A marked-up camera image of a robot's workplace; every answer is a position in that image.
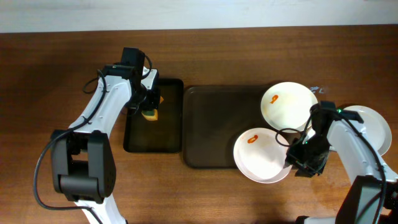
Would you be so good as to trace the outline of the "yellow green sponge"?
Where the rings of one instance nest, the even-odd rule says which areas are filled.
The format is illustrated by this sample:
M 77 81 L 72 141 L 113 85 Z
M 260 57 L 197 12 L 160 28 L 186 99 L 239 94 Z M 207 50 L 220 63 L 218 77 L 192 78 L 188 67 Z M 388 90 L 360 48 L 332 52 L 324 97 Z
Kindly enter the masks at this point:
M 141 111 L 141 115 L 148 121 L 157 121 L 159 119 L 159 108 L 155 108 L 153 110 L 143 110 Z

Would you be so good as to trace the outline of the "pale green plate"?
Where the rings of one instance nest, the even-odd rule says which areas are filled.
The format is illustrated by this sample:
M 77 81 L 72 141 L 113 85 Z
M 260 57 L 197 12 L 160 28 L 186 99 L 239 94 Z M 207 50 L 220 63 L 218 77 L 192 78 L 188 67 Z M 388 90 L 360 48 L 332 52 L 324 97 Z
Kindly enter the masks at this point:
M 366 106 L 353 105 L 345 110 L 356 111 L 364 120 L 369 142 L 383 156 L 390 148 L 392 133 L 387 121 L 375 110 Z

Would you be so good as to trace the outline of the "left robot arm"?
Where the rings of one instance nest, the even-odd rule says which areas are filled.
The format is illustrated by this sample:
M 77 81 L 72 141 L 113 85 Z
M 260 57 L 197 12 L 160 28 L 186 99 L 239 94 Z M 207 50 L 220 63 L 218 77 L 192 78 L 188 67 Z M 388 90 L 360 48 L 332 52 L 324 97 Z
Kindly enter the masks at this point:
M 158 70 L 145 66 L 106 65 L 98 71 L 96 90 L 82 114 L 51 137 L 54 189 L 83 210 L 90 223 L 127 222 L 113 197 L 116 165 L 109 137 L 124 107 L 158 107 L 158 77 Z

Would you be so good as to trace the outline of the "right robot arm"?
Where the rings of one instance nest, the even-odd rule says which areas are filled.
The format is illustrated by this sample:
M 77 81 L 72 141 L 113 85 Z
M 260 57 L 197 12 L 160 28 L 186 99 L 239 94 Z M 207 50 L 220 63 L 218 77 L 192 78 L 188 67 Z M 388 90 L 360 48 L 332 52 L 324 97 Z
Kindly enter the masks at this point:
M 313 177 L 334 150 L 351 188 L 335 217 L 300 216 L 296 223 L 397 223 L 397 173 L 370 144 L 359 113 L 321 101 L 310 108 L 307 124 L 315 134 L 302 133 L 289 145 L 285 163 L 298 169 L 297 176 Z

